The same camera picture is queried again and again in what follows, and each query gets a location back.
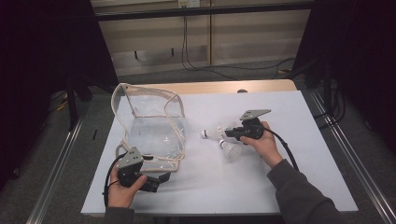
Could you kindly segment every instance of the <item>electrical outlet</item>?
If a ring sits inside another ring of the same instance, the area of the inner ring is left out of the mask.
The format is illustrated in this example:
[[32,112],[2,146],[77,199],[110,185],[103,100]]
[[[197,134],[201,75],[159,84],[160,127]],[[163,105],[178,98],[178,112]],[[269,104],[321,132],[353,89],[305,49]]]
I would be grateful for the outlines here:
[[188,7],[188,6],[189,6],[189,0],[178,0],[179,8]]
[[189,7],[199,7],[200,0],[190,0]]

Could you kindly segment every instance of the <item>person's left hand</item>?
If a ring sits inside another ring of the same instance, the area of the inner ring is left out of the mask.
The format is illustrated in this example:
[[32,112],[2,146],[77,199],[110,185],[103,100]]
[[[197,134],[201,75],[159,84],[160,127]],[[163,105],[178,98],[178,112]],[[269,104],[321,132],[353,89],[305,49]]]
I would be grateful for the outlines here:
[[[111,171],[110,183],[119,180],[117,172],[116,164]],[[134,200],[134,195],[142,188],[147,179],[145,175],[142,175],[129,188],[123,187],[120,182],[112,184],[108,190],[108,207],[129,208]]]

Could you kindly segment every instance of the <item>table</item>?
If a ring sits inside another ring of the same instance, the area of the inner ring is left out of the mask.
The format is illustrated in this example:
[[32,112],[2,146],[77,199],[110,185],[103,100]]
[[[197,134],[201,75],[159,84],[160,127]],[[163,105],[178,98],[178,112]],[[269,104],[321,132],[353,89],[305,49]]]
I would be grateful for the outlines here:
[[[269,167],[263,164],[254,149],[248,148],[240,159],[227,162],[218,148],[218,143],[198,137],[206,123],[217,120],[227,122],[233,118],[238,120],[246,106],[262,108],[268,105],[273,112],[265,115],[265,119],[288,142],[300,170],[311,183],[334,200],[340,211],[357,211],[303,96],[291,81],[180,83],[146,87],[167,89],[180,94],[187,121],[186,158],[181,162],[179,171],[173,173],[170,181],[161,185],[156,194],[141,191],[137,193],[133,203],[137,214],[233,216],[279,213],[275,189],[264,177],[269,172]],[[249,93],[230,93],[241,89]],[[207,116],[205,122],[197,119],[205,114],[216,113],[220,113],[221,117]],[[114,160],[114,148],[120,141],[120,136],[114,136],[114,133],[119,131],[120,125],[113,122],[91,189],[81,210],[83,214],[96,217],[104,214],[101,192],[108,165]],[[282,156],[287,159],[286,152],[279,143],[277,145]]]

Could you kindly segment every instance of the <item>person's right hand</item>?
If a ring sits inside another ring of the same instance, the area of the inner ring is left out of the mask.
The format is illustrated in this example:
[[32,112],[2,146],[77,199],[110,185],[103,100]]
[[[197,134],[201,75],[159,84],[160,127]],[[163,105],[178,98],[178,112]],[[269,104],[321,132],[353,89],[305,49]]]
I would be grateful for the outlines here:
[[[270,129],[267,122],[263,121],[262,125],[264,128]],[[278,163],[283,161],[282,156],[277,151],[276,141],[274,136],[264,131],[262,138],[253,139],[249,137],[242,136],[241,141],[245,144],[253,146],[257,153],[264,159],[264,161],[272,168],[274,168]]]

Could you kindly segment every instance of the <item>gray sweater sleeve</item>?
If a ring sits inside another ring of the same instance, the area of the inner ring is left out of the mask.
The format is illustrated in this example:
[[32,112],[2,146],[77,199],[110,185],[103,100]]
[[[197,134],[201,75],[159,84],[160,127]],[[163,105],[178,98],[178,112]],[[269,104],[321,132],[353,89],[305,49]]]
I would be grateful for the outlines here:
[[133,224],[134,209],[107,207],[105,214],[105,224]]
[[311,185],[286,161],[268,173],[286,223],[346,223],[330,198]]

